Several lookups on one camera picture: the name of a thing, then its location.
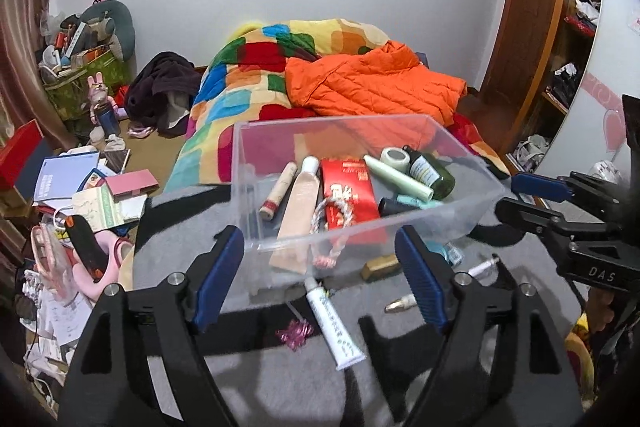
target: notebook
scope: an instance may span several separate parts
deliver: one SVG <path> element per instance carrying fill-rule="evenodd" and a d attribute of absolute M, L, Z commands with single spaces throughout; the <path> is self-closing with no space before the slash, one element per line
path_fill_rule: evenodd
<path fill-rule="evenodd" d="M 107 178 L 107 186 L 114 197 L 137 196 L 142 192 L 152 192 L 158 188 L 158 181 L 148 169 L 126 172 Z"/>
<path fill-rule="evenodd" d="M 71 198 L 87 174 L 98 165 L 98 152 L 45 158 L 38 174 L 34 203 Z"/>

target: green bag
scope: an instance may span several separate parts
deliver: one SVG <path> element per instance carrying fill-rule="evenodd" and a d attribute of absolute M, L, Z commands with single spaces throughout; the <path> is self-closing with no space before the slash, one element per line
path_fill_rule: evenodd
<path fill-rule="evenodd" d="M 117 60 L 113 52 L 108 51 L 89 62 L 84 68 L 64 76 L 59 82 L 44 86 L 49 102 L 63 121 L 77 120 L 89 113 L 87 99 L 89 86 L 86 80 L 99 71 L 102 72 L 102 79 L 111 96 L 120 86 L 126 86 L 131 81 L 126 63 Z"/>

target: small glass bottle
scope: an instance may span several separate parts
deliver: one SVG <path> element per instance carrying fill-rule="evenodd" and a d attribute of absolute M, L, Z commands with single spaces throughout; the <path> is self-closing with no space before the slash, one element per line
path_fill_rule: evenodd
<path fill-rule="evenodd" d="M 443 200 L 453 190 L 456 179 L 436 158 L 428 152 L 420 153 L 405 145 L 409 155 L 409 175 L 416 181 L 433 189 L 433 199 Z"/>

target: orange puffer jacket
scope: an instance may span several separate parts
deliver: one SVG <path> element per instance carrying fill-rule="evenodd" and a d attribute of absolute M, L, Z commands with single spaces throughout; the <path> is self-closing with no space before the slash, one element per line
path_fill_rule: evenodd
<path fill-rule="evenodd" d="M 321 116 L 428 114 L 453 123 L 466 94 L 460 78 L 425 67 L 405 44 L 388 41 L 365 55 L 329 55 L 315 62 L 289 58 L 285 70 L 292 105 Z"/>

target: colorful blanket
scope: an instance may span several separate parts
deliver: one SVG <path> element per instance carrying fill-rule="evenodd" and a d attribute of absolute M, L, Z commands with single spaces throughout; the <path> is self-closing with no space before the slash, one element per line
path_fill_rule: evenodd
<path fill-rule="evenodd" d="M 493 167 L 491 171 L 498 179 L 509 177 L 509 169 L 495 152 L 480 136 L 478 128 L 466 116 L 460 113 L 453 115 L 453 124 L 447 127 L 449 131 L 470 153 L 489 160 Z"/>
<path fill-rule="evenodd" d="M 287 58 L 314 61 L 326 55 L 365 54 L 387 41 L 375 26 L 332 19 L 265 26 L 229 42 L 202 76 L 188 140 L 165 190 L 230 182 L 232 128 L 237 121 L 312 115 L 291 109 L 284 83 Z"/>

